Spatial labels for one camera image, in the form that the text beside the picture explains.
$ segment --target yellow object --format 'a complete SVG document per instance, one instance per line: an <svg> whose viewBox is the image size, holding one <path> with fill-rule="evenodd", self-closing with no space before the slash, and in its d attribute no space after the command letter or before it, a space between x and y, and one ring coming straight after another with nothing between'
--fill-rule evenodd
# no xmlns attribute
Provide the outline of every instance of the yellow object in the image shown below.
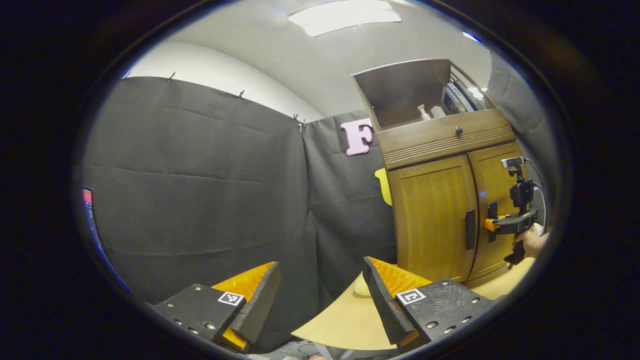
<svg viewBox="0 0 640 360"><path fill-rule="evenodd" d="M418 330L414 330L409 334L407 334L407 336L405 336L404 339L400 340L400 344L398 345L400 345L400 347L404 347L410 342L412 342L413 340L417 339L419 336L420 336L420 333L418 332Z"/></svg>
<svg viewBox="0 0 640 360"><path fill-rule="evenodd" d="M242 295L246 301L249 302L253 297L253 292L255 292L255 289L264 277L264 274L266 274L267 270L269 270L274 263L275 261L272 261L252 268L211 287L216 290ZM222 334L222 342L230 345L232 348L238 348L240 350L244 349L247 344L247 341L230 327Z"/></svg>
<svg viewBox="0 0 640 360"><path fill-rule="evenodd" d="M484 228L489 231L495 231L497 228L499 228L500 226L493 223L494 220L495 219L492 218L486 218L484 220Z"/></svg>
<svg viewBox="0 0 640 360"><path fill-rule="evenodd" d="M374 259L370 256L369 260L371 260L373 266L376 267L378 274L380 274L382 278L382 282L384 282L392 298L395 298L397 293L431 284L431 281L423 277L382 260Z"/></svg>
<svg viewBox="0 0 640 360"><path fill-rule="evenodd" d="M373 176L377 177L380 180L380 190L382 191L382 199L389 205L393 206L391 203L391 191L389 190L389 181L387 180L387 170L384 168L376 170L373 173Z"/></svg>
<svg viewBox="0 0 640 360"><path fill-rule="evenodd" d="M371 297L369 287L367 286L367 282L364 281L362 274L356 278L353 285L353 291L360 296Z"/></svg>

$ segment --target hand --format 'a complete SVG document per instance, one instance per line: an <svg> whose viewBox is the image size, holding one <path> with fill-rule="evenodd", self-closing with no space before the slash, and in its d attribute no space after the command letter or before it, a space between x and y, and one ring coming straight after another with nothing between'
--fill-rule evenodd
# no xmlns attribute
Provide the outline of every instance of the hand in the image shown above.
<svg viewBox="0 0 640 360"><path fill-rule="evenodd" d="M525 258L537 258L538 254L540 254L540 250L545 245L549 234L544 234L543 236L538 236L538 231L535 226L530 227L523 233L517 234L513 236L513 243L511 244L511 248L515 247L516 243L522 241L522 245L524 247L524 257Z"/></svg>

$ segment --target cabinet door handle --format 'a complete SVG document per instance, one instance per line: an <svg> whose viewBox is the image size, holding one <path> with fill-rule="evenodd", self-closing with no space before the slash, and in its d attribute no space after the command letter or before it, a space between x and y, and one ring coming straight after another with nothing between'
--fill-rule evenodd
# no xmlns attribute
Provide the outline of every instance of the cabinet door handle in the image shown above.
<svg viewBox="0 0 640 360"><path fill-rule="evenodd" d="M487 211L488 218L498 218L498 203L492 202L489 204L489 210ZM495 241L495 233L493 231L487 230L489 236L489 242L492 243Z"/></svg>
<svg viewBox="0 0 640 360"><path fill-rule="evenodd" d="M467 211L465 217L465 227L467 229L467 250L471 250L476 246L476 211Z"/></svg>

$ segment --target cabinet door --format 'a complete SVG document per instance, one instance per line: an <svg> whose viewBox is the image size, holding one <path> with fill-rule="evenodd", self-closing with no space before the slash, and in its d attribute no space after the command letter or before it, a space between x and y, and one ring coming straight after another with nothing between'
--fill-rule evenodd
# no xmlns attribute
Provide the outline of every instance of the cabinet door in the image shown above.
<svg viewBox="0 0 640 360"><path fill-rule="evenodd" d="M467 280L476 252L477 201L467 155L388 173L398 266L426 279Z"/></svg>
<svg viewBox="0 0 640 360"><path fill-rule="evenodd" d="M476 180L480 220L476 258L469 275L469 279L473 279L506 265L504 257L511 253L513 235L496 236L495 241L490 243L484 220L487 218L489 205L493 202L497 202L498 215L519 211L509 198L509 189L516 183L516 179L509 176L509 171L502 167L500 160L522 156L522 153L518 145L512 142L470 152L468 156Z"/></svg>

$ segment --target white bottle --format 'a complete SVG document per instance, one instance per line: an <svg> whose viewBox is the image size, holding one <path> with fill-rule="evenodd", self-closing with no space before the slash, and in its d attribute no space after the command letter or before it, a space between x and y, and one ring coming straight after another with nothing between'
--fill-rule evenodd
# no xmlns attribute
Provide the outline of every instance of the white bottle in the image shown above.
<svg viewBox="0 0 640 360"><path fill-rule="evenodd" d="M424 104L418 106L418 111L420 112L420 116L422 117L423 120L431 120L431 118L429 117L429 114L427 114L427 112L424 111Z"/></svg>

